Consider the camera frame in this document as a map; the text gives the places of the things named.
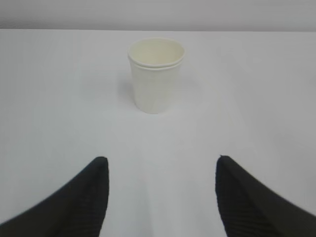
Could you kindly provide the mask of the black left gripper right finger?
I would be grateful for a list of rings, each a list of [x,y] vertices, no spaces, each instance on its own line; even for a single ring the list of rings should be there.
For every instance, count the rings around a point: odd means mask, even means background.
[[[229,156],[216,163],[217,205],[229,237],[314,237],[316,217],[284,199]]]

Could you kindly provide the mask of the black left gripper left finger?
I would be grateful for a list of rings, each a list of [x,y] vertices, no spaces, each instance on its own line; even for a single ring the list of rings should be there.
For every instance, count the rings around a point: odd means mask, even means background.
[[[0,225],[2,237],[98,237],[109,198],[109,164],[92,160],[48,198]]]

